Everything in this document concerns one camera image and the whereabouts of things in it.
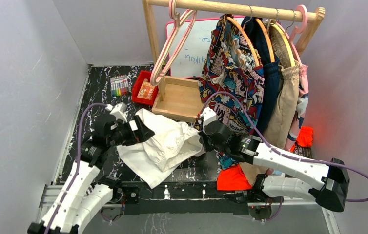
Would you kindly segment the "white shorts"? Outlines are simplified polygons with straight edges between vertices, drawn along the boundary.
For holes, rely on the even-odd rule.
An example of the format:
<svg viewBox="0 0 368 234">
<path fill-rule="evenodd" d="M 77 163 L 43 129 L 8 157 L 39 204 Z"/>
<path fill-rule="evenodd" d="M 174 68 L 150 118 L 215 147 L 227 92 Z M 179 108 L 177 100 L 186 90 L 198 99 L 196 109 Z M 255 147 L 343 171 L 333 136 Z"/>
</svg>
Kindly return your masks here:
<svg viewBox="0 0 368 234">
<path fill-rule="evenodd" d="M 192 156 L 205 153 L 198 130 L 186 122 L 176 122 L 146 109 L 136 112 L 155 135 L 132 146 L 117 146 L 120 159 L 151 189 L 165 181 Z"/>
</svg>

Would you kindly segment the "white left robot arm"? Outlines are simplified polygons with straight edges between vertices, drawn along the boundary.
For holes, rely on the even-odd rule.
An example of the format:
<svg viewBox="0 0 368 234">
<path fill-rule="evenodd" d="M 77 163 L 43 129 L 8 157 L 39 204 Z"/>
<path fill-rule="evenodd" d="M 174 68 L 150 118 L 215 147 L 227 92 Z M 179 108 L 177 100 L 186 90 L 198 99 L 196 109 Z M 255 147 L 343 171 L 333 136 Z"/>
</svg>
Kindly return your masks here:
<svg viewBox="0 0 368 234">
<path fill-rule="evenodd" d="M 97 121 L 90 138 L 80 145 L 81 156 L 52 207 L 40 222 L 32 222 L 29 234 L 81 234 L 93 216 L 108 203 L 124 196 L 121 181 L 110 176 L 95 180 L 115 146 L 144 143 L 155 135 L 138 115 L 131 121 L 107 116 Z"/>
</svg>

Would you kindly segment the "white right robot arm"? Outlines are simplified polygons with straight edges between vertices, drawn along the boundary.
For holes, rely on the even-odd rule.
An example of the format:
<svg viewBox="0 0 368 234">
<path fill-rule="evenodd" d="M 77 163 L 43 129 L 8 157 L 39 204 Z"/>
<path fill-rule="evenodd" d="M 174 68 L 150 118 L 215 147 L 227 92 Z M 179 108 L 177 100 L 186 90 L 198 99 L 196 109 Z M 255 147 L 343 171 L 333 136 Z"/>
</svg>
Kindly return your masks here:
<svg viewBox="0 0 368 234">
<path fill-rule="evenodd" d="M 340 159 L 318 161 L 282 149 L 276 153 L 259 137 L 233 132 L 217 120 L 203 124 L 201 136 L 209 151 L 286 175 L 258 174 L 252 186 L 255 200 L 264 202 L 268 198 L 286 196 L 314 201 L 334 212 L 344 211 L 350 179 Z"/>
</svg>

